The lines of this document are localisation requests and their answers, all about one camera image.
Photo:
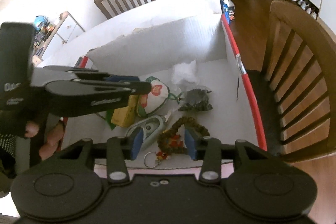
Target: plastic bag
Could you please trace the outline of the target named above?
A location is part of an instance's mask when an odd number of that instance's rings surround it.
[[[208,111],[212,109],[212,105],[209,104],[211,90],[199,86],[196,60],[189,64],[174,65],[171,81],[175,85],[176,94],[179,94],[179,111]]]
[[[209,111],[212,105],[209,104],[210,89],[197,86],[194,89],[183,92],[181,95],[179,111]]]
[[[196,60],[187,63],[176,64],[173,66],[171,81],[174,85],[184,86],[189,83],[198,83],[199,79],[196,75],[197,64]]]

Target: yellow box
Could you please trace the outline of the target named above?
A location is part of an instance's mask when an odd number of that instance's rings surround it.
[[[138,98],[138,95],[131,95],[128,99],[128,106],[115,109],[111,123],[126,128],[134,124]]]

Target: circular pad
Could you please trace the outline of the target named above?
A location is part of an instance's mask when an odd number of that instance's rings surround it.
[[[49,221],[71,218],[99,198],[102,184],[92,170],[71,164],[52,169],[28,170],[13,181],[12,198],[19,211]]]
[[[315,181],[295,167],[268,170],[262,174],[265,166],[255,163],[231,174],[226,181],[231,201],[245,212],[269,220],[306,213],[316,199]]]

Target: white drawer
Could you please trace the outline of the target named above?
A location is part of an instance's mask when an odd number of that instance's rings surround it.
[[[64,20],[62,25],[57,30],[57,33],[61,38],[64,39],[65,42],[67,42],[75,27],[76,22],[73,20],[71,16],[67,16],[67,18]]]
[[[52,56],[62,47],[63,47],[63,40],[57,34],[55,34],[41,58],[43,60],[46,60],[48,57]]]
[[[76,37],[79,37],[83,33],[84,31],[78,25],[76,25],[76,27],[73,29],[73,32],[71,33],[68,39],[68,43],[74,40]]]

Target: metal screw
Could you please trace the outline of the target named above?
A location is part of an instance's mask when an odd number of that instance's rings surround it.
[[[202,178],[204,178],[205,180],[215,180],[218,179],[218,177],[218,173],[214,171],[207,171],[202,174]]]
[[[169,184],[169,180],[166,180],[166,179],[160,180],[160,184],[167,185]]]
[[[160,186],[160,183],[158,183],[157,181],[151,181],[150,186],[158,187]]]
[[[110,174],[110,179],[112,180],[123,180],[127,177],[124,172],[116,171]]]

